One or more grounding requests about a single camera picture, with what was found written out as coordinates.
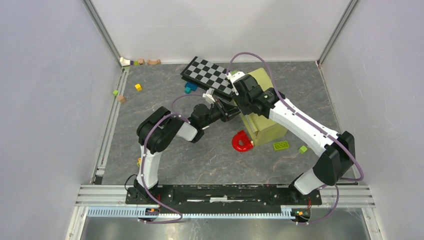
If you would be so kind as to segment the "green drawer cabinet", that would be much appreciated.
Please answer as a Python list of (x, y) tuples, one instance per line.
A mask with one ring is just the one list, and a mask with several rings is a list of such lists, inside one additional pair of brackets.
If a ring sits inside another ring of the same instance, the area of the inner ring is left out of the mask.
[[(248, 74), (256, 79), (263, 91), (273, 88), (271, 78), (263, 67), (251, 71)], [(241, 113), (239, 116), (254, 146), (261, 146), (276, 141), (277, 139), (283, 138), (288, 132), (284, 126), (255, 113), (249, 115), (243, 115)]]

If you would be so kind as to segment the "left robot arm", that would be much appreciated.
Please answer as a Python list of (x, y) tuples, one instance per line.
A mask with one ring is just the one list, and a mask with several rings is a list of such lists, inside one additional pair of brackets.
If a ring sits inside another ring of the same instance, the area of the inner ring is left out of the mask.
[(185, 119), (176, 113), (171, 113), (161, 106), (137, 128), (136, 135), (141, 148), (141, 164), (134, 181), (138, 197), (145, 204), (153, 203), (157, 198), (158, 169), (162, 152), (175, 137), (180, 137), (191, 143), (197, 143), (205, 134), (210, 124), (221, 120), (227, 122), (239, 109), (223, 100), (217, 99), (210, 106), (197, 104), (190, 117)]

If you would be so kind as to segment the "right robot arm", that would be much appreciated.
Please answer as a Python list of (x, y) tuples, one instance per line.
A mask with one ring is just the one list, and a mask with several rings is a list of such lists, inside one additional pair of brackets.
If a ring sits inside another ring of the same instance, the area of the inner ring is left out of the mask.
[(302, 204), (309, 193), (323, 186), (333, 186), (354, 164), (354, 138), (348, 133), (339, 134), (309, 117), (292, 104), (274, 87), (262, 90), (257, 80), (241, 71), (228, 73), (227, 80), (233, 89), (232, 98), (244, 115), (255, 113), (274, 121), (295, 134), (319, 157), (315, 165), (295, 179), (289, 189), (289, 199)]

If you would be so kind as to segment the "red toy magnet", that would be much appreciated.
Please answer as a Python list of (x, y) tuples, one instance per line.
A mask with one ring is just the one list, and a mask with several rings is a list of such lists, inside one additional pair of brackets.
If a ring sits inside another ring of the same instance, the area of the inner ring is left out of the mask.
[(239, 131), (233, 136), (231, 141), (232, 147), (238, 152), (247, 152), (254, 147), (253, 141), (250, 140), (244, 130)]

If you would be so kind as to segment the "black white chessboard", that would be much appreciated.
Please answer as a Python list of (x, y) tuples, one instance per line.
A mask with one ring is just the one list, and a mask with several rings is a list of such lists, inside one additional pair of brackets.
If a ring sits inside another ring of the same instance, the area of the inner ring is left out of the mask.
[(218, 64), (195, 56), (180, 75), (183, 80), (204, 90), (214, 89), (214, 95), (231, 101), (233, 89), (225, 75), (226, 71)]

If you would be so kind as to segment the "blue toy brick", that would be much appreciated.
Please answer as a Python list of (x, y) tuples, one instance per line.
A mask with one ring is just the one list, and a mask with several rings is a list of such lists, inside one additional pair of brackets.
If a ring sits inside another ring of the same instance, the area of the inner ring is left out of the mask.
[(197, 88), (198, 88), (198, 86), (197, 86), (196, 84), (191, 83), (191, 82), (187, 82), (187, 83), (184, 85), (184, 87), (185, 87), (185, 88), (189, 88), (189, 89), (191, 89), (191, 91), (196, 91), (196, 90), (197, 90)]

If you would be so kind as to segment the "teal toy block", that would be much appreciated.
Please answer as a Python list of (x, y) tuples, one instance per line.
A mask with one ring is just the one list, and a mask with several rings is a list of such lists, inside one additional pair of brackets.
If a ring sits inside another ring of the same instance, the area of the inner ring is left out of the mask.
[(186, 94), (190, 94), (190, 93), (191, 93), (191, 91), (192, 91), (192, 89), (191, 89), (190, 87), (185, 87), (185, 88), (184, 88), (184, 92), (185, 92)]

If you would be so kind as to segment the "lime green toy brick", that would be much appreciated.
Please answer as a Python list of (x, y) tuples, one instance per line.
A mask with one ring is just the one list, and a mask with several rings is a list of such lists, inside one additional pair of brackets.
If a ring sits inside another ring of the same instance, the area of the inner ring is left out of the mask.
[(288, 141), (274, 142), (272, 146), (274, 151), (282, 151), (290, 148)]

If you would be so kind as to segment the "small green block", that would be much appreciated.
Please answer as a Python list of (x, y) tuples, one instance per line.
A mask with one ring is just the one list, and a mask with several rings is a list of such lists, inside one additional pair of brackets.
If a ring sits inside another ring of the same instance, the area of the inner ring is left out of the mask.
[(298, 149), (298, 151), (299, 151), (301, 154), (304, 154), (307, 150), (308, 150), (308, 147), (307, 147), (307, 146), (305, 146), (305, 145), (301, 146), (301, 147)]

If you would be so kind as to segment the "small wooden cube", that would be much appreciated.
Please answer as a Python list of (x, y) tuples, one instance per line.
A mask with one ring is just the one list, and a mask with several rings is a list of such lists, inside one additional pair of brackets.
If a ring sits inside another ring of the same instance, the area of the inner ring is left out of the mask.
[(118, 95), (117, 100), (122, 104), (126, 102), (126, 98), (123, 95)]

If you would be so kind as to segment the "wooden blocks in corner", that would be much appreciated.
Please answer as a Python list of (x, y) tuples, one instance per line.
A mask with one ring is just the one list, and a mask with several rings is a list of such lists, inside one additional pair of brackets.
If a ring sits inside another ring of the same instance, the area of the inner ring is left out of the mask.
[(138, 65), (160, 65), (162, 62), (160, 59), (144, 60), (143, 58), (139, 58), (138, 60), (130, 60), (121, 56), (119, 58), (119, 63), (123, 68), (126, 68), (129, 66), (138, 66)]

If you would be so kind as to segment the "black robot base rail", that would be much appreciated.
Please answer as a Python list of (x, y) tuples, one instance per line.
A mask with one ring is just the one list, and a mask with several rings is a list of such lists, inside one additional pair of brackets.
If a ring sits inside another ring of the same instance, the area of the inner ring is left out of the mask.
[(282, 206), (321, 205), (321, 194), (313, 190), (303, 195), (278, 184), (164, 184), (154, 186), (148, 196), (142, 186), (130, 187), (128, 205), (153, 205), (156, 201), (182, 214), (271, 214)]

